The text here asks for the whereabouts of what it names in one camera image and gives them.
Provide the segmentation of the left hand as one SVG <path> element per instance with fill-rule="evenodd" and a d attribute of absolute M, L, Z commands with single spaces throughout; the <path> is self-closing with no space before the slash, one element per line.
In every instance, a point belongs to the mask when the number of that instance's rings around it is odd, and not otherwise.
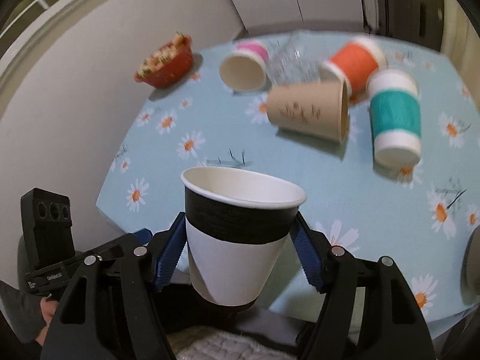
<path fill-rule="evenodd" d="M 59 303 L 52 297 L 43 297 L 41 299 L 41 302 L 40 302 L 41 315 L 46 325 L 40 330 L 40 332 L 37 335 L 37 338 L 35 339 L 35 341 L 38 342 L 38 344 L 41 346 L 43 346 L 45 343 L 45 340 L 47 338 L 47 333 L 48 333 L 51 321 L 53 320 L 53 317 L 55 315 L 55 311 L 57 310 L 58 304 Z"/>

